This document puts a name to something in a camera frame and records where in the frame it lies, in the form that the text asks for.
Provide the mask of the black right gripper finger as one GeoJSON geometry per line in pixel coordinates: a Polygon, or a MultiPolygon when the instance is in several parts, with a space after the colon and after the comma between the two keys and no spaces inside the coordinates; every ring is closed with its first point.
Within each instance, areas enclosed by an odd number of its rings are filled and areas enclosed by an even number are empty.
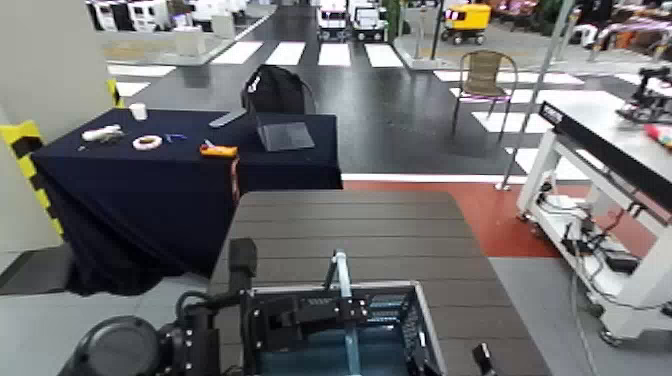
{"type": "Polygon", "coordinates": [[[497,376],[492,355],[485,342],[479,343],[472,349],[472,357],[481,376],[497,376]]]}

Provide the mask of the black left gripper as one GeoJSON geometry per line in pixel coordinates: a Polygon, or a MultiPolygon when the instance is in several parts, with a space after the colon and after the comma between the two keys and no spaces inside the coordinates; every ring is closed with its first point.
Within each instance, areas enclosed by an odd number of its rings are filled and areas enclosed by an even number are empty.
{"type": "MultiPolygon", "coordinates": [[[[243,290],[256,277],[257,247],[251,238],[229,242],[229,291],[211,295],[200,291],[181,294],[175,320],[166,325],[167,375],[244,375],[244,367],[220,365],[220,337],[215,317],[224,308],[238,306],[243,290]]],[[[273,297],[254,303],[246,322],[246,338],[253,343],[301,343],[315,333],[365,323],[369,301],[362,298],[297,295],[273,297]]]]}

